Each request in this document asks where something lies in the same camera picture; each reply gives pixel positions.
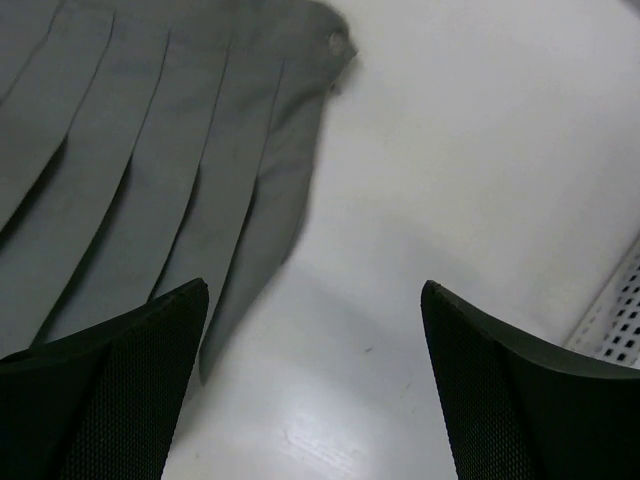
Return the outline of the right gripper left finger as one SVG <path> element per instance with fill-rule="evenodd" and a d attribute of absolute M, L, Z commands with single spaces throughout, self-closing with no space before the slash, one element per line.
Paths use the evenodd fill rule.
<path fill-rule="evenodd" d="M 208 305 L 194 279 L 3 358 L 2 478 L 161 478 Z"/>

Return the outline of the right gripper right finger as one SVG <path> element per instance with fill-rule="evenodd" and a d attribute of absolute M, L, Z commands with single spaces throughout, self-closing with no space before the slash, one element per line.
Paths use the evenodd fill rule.
<path fill-rule="evenodd" d="M 434 281 L 421 312 L 458 478 L 638 478 L 638 370 L 539 339 Z"/>

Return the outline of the grey pleated skirt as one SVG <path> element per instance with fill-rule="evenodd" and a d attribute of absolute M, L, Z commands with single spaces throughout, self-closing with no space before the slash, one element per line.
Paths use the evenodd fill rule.
<path fill-rule="evenodd" d="M 1 5 L 1 352 L 203 279 L 207 376 L 303 228 L 355 57 L 319 1 Z"/>

